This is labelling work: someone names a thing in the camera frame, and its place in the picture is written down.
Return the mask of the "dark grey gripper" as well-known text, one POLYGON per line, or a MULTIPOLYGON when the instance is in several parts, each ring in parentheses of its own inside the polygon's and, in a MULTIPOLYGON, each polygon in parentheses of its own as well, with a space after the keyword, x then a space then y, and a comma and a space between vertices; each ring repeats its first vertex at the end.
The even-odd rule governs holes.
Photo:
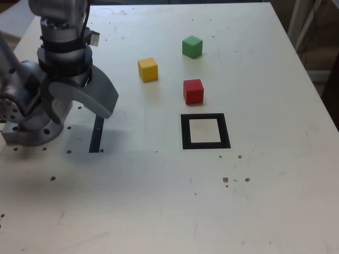
POLYGON ((108 76, 98 67, 81 74, 56 72, 49 74, 49 93, 55 97, 46 102, 46 112, 56 123, 63 125, 73 101, 82 103, 94 114, 108 119, 115 108, 119 94, 108 76))

